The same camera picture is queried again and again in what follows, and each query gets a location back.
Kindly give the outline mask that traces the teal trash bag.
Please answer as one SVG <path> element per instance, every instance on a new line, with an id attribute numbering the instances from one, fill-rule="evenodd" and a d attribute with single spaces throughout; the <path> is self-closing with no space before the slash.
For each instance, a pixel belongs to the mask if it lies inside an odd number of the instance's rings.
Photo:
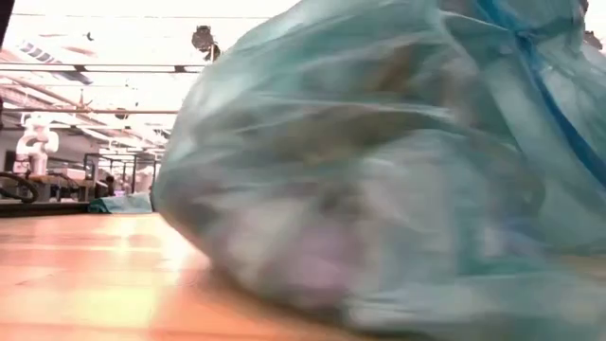
<path id="1" fill-rule="evenodd" d="M 606 341 L 606 56 L 586 0 L 300 0 L 189 90 L 156 210 L 354 330 Z"/>

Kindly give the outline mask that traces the small folded teal bag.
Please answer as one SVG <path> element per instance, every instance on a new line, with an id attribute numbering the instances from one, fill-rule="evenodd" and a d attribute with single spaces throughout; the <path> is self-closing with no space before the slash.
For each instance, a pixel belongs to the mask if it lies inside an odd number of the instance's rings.
<path id="1" fill-rule="evenodd" d="M 87 211 L 107 214 L 147 214 L 153 213 L 153 207 L 148 192 L 137 192 L 123 196 L 97 198 L 89 203 Z"/>

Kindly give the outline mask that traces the background workbench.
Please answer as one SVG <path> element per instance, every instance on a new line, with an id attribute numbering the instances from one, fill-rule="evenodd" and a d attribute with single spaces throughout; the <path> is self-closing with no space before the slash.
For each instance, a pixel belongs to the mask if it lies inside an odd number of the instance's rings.
<path id="1" fill-rule="evenodd" d="M 73 179 L 62 173 L 30 175 L 27 180 L 38 190 L 39 202 L 89 202 L 108 188 L 100 181 Z"/>

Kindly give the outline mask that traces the black aluminium table frame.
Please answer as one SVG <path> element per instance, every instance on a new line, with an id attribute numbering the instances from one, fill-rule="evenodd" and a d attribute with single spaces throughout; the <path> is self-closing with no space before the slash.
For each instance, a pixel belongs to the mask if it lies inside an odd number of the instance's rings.
<path id="1" fill-rule="evenodd" d="M 44 217 L 57 215 L 84 214 L 88 212 L 87 202 L 31 203 L 0 200 L 0 218 Z"/>

